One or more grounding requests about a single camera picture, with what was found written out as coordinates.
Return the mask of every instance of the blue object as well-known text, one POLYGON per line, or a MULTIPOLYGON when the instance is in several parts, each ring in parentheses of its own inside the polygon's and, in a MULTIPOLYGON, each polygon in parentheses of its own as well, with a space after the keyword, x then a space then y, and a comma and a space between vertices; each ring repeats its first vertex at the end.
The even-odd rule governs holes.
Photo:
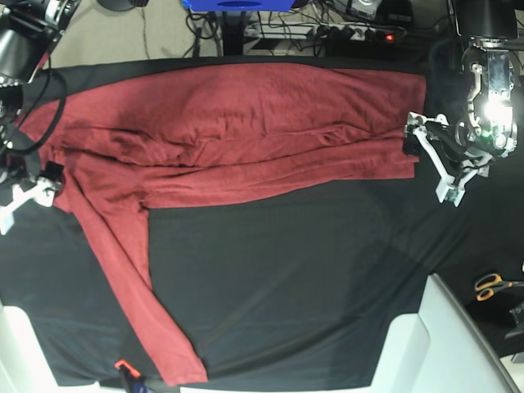
POLYGON ((294 0, 183 0, 186 8, 203 11, 289 11, 294 0))

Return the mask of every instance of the cable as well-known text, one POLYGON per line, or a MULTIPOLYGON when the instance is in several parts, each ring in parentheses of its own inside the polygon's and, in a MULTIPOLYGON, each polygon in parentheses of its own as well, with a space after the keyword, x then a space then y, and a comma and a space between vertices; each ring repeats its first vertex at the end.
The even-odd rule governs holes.
POLYGON ((317 38, 318 37, 315 37, 314 40, 313 40, 313 56, 315 56, 315 57, 319 57, 320 53, 322 53, 322 49, 323 49, 323 45, 320 44, 320 47, 318 48, 318 52, 317 52, 317 38))
POLYGON ((291 27, 289 27, 289 24, 284 21, 284 19, 282 18, 281 12, 278 13, 278 19, 280 19, 280 21, 282 22, 284 26, 284 32, 286 31, 286 28, 288 29, 289 40, 291 41, 291 45, 295 47, 297 51, 302 52, 302 50, 300 49, 300 45, 293 39, 293 32, 291 31, 291 27))
POLYGON ((33 101, 33 104, 31 105, 31 107, 27 110, 27 112, 25 112, 24 117, 22 117, 22 120, 20 121, 20 123, 16 127, 10 127, 10 129, 8 130, 6 136, 3 139, 3 144, 0 146, 0 156, 7 149, 7 144, 12 140, 16 128, 20 129, 21 126, 24 125, 24 122, 27 120, 31 112, 34 111, 34 109, 38 106, 38 104, 42 100, 43 94, 47 91, 47 88, 49 87, 49 82, 51 82, 52 64, 51 64, 50 56, 47 58, 47 67, 48 67, 48 70, 47 70, 47 75, 46 75, 46 81, 43 84, 42 90, 40 91, 36 99, 33 101))
POLYGON ((215 34, 215 45, 216 45, 216 56, 222 57, 224 55, 222 52, 222 41, 218 34, 215 34))
POLYGON ((147 45, 147 23, 146 23, 146 9, 144 7, 137 7, 137 12, 142 17, 143 28, 142 28, 142 41, 144 43, 144 51, 146 52, 147 59, 151 59, 149 55, 149 47, 147 45))
POLYGON ((66 97, 67 97, 66 80, 56 70, 49 70, 49 72, 52 74, 51 76, 55 78, 62 87, 62 94, 58 101, 58 107, 56 109, 55 115, 53 116, 51 123, 47 127, 46 132, 42 135, 42 137, 37 142, 35 142, 30 147, 27 147, 26 149, 10 149, 8 147, 7 148, 8 154, 11 154, 13 156, 28 156, 36 152, 40 147, 43 146, 45 142, 47 142, 49 137, 51 137, 53 131, 56 128, 56 125, 58 124, 58 122, 60 121, 60 118, 62 117, 62 114, 64 113, 64 108, 66 107, 66 97))
POLYGON ((189 54, 189 52, 192 51, 192 50, 195 48, 196 45, 197 45, 197 44, 194 43, 191 47, 189 47, 189 49, 188 49, 188 50, 187 50, 187 51, 182 55, 182 58, 184 58, 185 56, 187 56, 187 55, 189 54))
POLYGON ((313 9, 313 12, 317 16, 318 20, 321 20, 323 22, 322 16, 320 15, 320 12, 318 11, 318 8, 314 2, 311 3, 311 8, 313 9))
MULTIPOLYGON (((260 11, 257 11, 256 15, 259 18, 260 32, 262 33, 262 39, 265 39, 264 26, 262 25, 262 16, 260 15, 260 11)), ((275 52, 273 52, 273 49, 269 49, 269 53, 271 53, 271 56, 275 56, 275 52)))
POLYGON ((493 158, 493 159, 489 160, 488 162, 486 162, 484 165, 467 166, 464 169, 466 169, 466 168, 482 169, 482 168, 486 168, 488 166, 495 165, 496 163, 497 163, 497 161, 495 160, 495 158, 493 158))
POLYGON ((202 35, 202 30, 202 27, 197 27, 195 29, 195 43, 193 44, 193 54, 191 55, 193 59, 200 57, 200 36, 202 35))
POLYGON ((311 16, 311 15, 307 15, 304 12, 301 12, 301 11, 298 11, 298 10, 291 10, 291 11, 288 12, 288 14, 292 14, 292 15, 297 15, 298 14, 298 15, 306 18, 306 19, 311 19, 315 23, 319 23, 319 24, 322 23, 322 21, 319 20, 318 18, 315 18, 314 16, 311 16))
POLYGON ((194 36, 197 36, 199 39, 215 39, 215 35, 217 34, 219 30, 218 24, 214 24, 213 21, 210 19, 209 14, 193 14, 191 11, 187 10, 187 16, 186 16, 186 26, 193 33, 194 36), (189 21, 198 22, 200 20, 204 21, 204 25, 208 24, 208 26, 211 29, 210 35, 203 35, 198 34, 189 24, 189 21))

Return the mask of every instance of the orange clip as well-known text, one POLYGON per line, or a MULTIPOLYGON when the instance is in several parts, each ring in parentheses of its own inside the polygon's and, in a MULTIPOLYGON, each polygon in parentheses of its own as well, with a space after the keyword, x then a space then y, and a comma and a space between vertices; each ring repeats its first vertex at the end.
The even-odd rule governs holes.
POLYGON ((138 372, 138 370, 134 367, 131 366, 131 364, 129 364, 128 362, 126 362, 125 360, 123 359, 120 359, 118 362, 115 363, 115 368, 117 370, 120 370, 120 368, 124 366, 128 369, 129 373, 135 377, 135 378, 140 378, 140 373, 138 372))

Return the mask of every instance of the white light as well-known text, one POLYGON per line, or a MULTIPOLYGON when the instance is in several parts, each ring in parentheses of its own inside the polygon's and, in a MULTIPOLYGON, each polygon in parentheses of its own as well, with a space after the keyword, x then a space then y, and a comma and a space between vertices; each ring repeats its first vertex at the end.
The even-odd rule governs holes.
POLYGON ((484 116, 496 123, 505 123, 513 118, 513 108, 500 101, 488 101, 484 106, 484 116))

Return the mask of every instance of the black cloth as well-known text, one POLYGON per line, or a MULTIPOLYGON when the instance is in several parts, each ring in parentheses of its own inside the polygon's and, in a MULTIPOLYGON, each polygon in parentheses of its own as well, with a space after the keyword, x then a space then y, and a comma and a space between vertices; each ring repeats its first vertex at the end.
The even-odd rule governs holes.
MULTIPOLYGON (((138 62, 64 75, 75 93, 115 82, 117 74, 167 67, 138 62)), ((422 156, 415 179, 333 182, 242 205, 153 210, 151 280, 205 362, 210 382, 201 386, 368 386, 389 323, 418 310, 435 271, 499 355, 524 350, 521 337, 500 340, 512 327, 500 315, 524 300, 522 293, 478 304, 472 291, 482 273, 522 274, 523 164, 524 149, 517 149, 489 179, 468 184, 458 209, 438 203, 436 171, 422 156)), ((16 218, 0 238, 0 298, 28 313, 59 383, 114 378, 119 358, 157 376, 75 218, 32 203, 16 218)))

